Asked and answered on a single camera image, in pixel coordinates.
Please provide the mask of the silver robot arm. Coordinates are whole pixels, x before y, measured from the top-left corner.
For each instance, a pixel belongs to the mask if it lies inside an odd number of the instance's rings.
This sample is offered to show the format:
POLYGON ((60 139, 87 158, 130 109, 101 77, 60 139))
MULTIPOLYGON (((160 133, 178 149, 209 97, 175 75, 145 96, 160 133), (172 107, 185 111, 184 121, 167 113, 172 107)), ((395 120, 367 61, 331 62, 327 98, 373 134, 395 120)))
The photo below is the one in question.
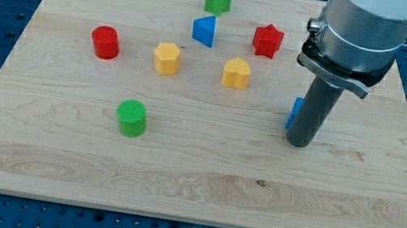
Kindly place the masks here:
POLYGON ((298 63, 364 99, 407 37, 407 0, 328 0, 310 18, 298 63))

